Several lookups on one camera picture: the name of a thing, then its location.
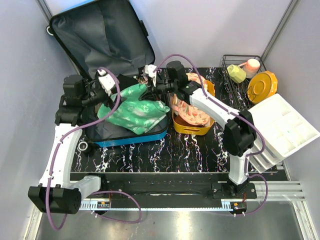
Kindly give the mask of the green white tie-dye cloth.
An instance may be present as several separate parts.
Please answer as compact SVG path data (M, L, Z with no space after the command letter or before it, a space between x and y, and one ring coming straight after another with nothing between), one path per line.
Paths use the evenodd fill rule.
M105 120L124 127L137 135L152 130L170 111L170 108L161 100L139 100L147 91L146 84L135 84L122 90L121 104L117 110Z

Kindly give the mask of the pink floral patterned cloth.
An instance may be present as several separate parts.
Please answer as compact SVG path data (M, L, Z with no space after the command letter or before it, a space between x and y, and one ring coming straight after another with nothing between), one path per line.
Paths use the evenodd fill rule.
M189 105L183 100L178 99L174 94L172 98L173 119L176 123L186 127L209 127L211 118L197 107Z

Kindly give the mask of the blue fish-print suitcase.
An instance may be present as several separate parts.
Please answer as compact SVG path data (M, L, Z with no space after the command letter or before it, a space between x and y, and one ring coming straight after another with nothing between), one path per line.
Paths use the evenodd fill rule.
M99 67L114 75L140 77L143 68L155 61L148 32L127 0L95 0L56 14L47 31L70 57L84 79L98 77ZM113 147L160 140L165 137L169 115L144 134L98 120L99 103L88 108L77 150L87 153L94 146Z

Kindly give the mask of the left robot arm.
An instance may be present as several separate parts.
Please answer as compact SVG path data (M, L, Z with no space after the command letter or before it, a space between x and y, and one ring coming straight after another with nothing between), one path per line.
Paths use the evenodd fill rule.
M106 74L90 81L75 74L63 81L64 94L55 114L55 135L46 169L37 186L28 190L28 198L42 213L76 214L81 201L93 194L103 198L108 186L101 177L87 175L71 183L71 166L78 141L83 134L80 126L87 124L89 107L110 99L114 79Z

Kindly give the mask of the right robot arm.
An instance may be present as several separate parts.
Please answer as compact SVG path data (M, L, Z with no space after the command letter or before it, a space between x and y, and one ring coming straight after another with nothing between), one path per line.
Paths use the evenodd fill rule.
M229 180L223 189L230 197L239 198L249 184L248 162L257 138L252 114L247 110L236 110L215 98L202 80L189 80L180 61L169 62L166 70L168 80L158 84L157 67L153 64L144 66L142 76L147 81L148 90L142 99L173 93L223 128L223 146L230 158Z

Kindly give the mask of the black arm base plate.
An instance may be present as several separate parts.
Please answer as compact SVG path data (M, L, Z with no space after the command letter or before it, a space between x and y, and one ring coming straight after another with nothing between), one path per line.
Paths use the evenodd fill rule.
M222 200L255 200L255 185L249 183L232 196L227 173L163 172L102 173L101 190L122 191L150 209L208 209L222 207Z

